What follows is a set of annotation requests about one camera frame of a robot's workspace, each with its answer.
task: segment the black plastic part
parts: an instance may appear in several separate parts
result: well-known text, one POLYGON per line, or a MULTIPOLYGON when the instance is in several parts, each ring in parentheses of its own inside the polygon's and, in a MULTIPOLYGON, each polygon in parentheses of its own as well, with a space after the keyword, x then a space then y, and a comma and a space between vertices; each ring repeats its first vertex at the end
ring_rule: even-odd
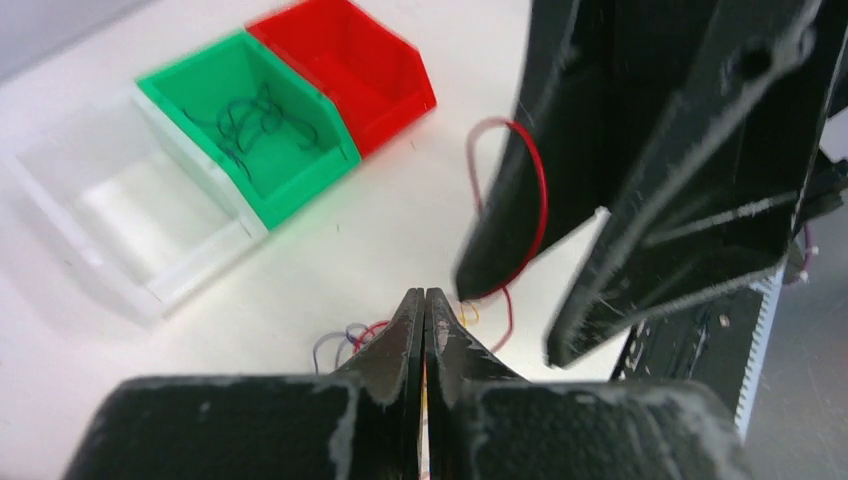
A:
POLYGON ((828 117, 832 117, 844 110, 845 107, 848 107, 848 56, 842 56, 838 78, 836 86, 833 89, 833 98, 828 108, 828 117))
POLYGON ((427 291, 425 318, 430 478, 470 478, 458 470, 462 459, 453 413, 463 386, 470 381, 525 380, 460 325, 441 289, 427 291))
POLYGON ((786 256, 786 265, 783 267, 783 285, 791 285, 799 280, 799 275, 804 271, 804 250, 806 247, 799 243, 801 240, 796 238, 789 245, 789 255, 786 256))
POLYGON ((424 383, 424 290, 332 375, 361 379, 351 478, 417 479, 424 383))
POLYGON ((337 372, 143 378, 100 407, 66 480, 418 479, 424 290, 337 372))
POLYGON ((683 383, 468 384, 461 479, 750 479, 726 409, 683 383))
POLYGON ((131 380, 100 407, 65 479, 348 478, 360 401, 346 378, 131 380))
POLYGON ((410 290, 330 375, 124 383, 65 478, 417 479, 425 358, 434 479, 750 478, 709 392, 530 384, 459 325, 438 289, 426 301, 410 290))
POLYGON ((697 381, 735 412, 762 303, 762 293, 744 288, 640 323, 613 379, 697 381))
MULTIPOLYGON (((597 207, 611 213, 554 320, 550 363, 774 271, 846 26, 841 0, 534 2, 515 116, 552 191, 545 245, 597 207)), ((461 298, 502 282, 529 248, 538 186, 518 142, 459 263, 461 298)))
POLYGON ((800 231, 803 224, 841 207, 843 205, 842 191, 846 188, 848 188, 848 160, 831 162, 827 155, 819 150, 813 173, 804 192, 804 203, 798 212, 796 230, 800 231))

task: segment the green bin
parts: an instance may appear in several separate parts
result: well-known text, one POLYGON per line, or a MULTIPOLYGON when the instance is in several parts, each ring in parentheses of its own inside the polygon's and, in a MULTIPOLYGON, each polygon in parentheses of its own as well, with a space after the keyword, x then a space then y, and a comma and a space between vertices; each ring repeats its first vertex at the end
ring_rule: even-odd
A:
POLYGON ((138 85, 269 230, 361 162, 333 102, 245 31, 138 85))

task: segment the blue wire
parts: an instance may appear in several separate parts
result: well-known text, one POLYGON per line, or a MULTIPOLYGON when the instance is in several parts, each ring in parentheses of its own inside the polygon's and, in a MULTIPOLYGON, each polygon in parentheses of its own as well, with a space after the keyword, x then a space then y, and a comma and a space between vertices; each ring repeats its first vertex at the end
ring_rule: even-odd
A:
POLYGON ((356 345, 356 337, 353 336, 353 334, 350 332, 354 328, 359 328, 362 331, 368 330, 368 326, 364 323, 351 323, 347 326, 347 328, 345 328, 345 337, 347 338, 347 342, 340 343, 339 348, 336 349, 336 369, 338 369, 339 365, 341 365, 342 352, 344 351, 344 347, 346 347, 348 344, 356 345))
POLYGON ((318 349, 321 348, 321 345, 329 342, 334 338, 344 338, 347 339, 347 334, 344 332, 330 332, 315 342, 315 345, 312 346, 312 364, 315 366, 315 375, 320 375, 321 372, 318 370, 318 349))

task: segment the red wire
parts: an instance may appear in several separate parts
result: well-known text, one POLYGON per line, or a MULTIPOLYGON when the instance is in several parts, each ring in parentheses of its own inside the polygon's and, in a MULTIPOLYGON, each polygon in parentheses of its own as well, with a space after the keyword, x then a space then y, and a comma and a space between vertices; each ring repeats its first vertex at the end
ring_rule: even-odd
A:
POLYGON ((368 329, 365 330, 364 332, 362 332, 362 335, 360 335, 359 338, 356 339, 356 343, 353 344, 353 353, 358 352, 359 349, 362 348, 362 345, 365 344, 365 337, 367 337, 369 333, 371 335, 377 335, 377 329, 383 328, 388 324, 389 324, 389 322, 382 321, 382 322, 377 322, 377 323, 371 325, 370 327, 368 327, 368 329))
POLYGON ((511 130, 518 133, 524 140, 527 150, 530 152, 530 158, 533 160, 533 167, 536 170, 536 178, 539 181, 539 223, 536 227, 536 235, 533 238, 533 243, 530 245, 527 255, 525 255, 518 268, 511 275, 507 276, 503 282, 494 287, 489 293, 483 295, 485 298, 498 290, 502 290, 504 298, 506 298, 506 333, 504 333, 503 337, 498 340, 498 343, 492 347, 492 353, 496 353, 498 350, 503 348, 504 345, 506 345, 506 342, 508 342, 512 337, 512 332, 515 326, 512 310, 512 297, 509 295, 507 286, 515 280, 525 268, 527 268, 527 265, 533 260, 533 258, 536 257, 536 254, 539 253, 539 249, 542 247, 542 241, 545 238, 545 229, 548 226, 548 182, 545 177, 545 166, 542 163, 542 156, 539 154, 536 142, 533 141, 533 137, 530 136, 527 129, 520 123, 507 118, 487 118, 480 121, 480 123, 471 129, 471 132, 468 134, 468 139, 465 142, 465 154, 468 158, 468 176, 471 180, 471 191, 474 195, 474 206, 477 209, 477 214, 479 215, 483 211, 483 196, 480 193, 480 181, 477 178, 477 165, 474 159, 474 145, 483 133, 502 125, 509 127, 511 130))

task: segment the gear teeth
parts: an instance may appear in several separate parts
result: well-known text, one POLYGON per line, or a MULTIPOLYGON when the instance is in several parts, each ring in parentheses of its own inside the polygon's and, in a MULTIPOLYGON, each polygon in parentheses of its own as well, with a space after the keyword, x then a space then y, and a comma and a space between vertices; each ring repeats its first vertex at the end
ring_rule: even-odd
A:
POLYGON ((752 290, 763 294, 763 302, 760 305, 757 326, 754 328, 753 338, 751 339, 751 352, 748 354, 748 363, 745 365, 745 379, 742 381, 742 388, 739 391, 739 403, 736 405, 734 416, 736 428, 743 440, 748 433, 748 425, 751 423, 757 386, 760 383, 760 373, 763 370, 771 326, 774 323, 777 301, 783 285, 783 270, 783 267, 781 267, 771 277, 751 285, 752 290))

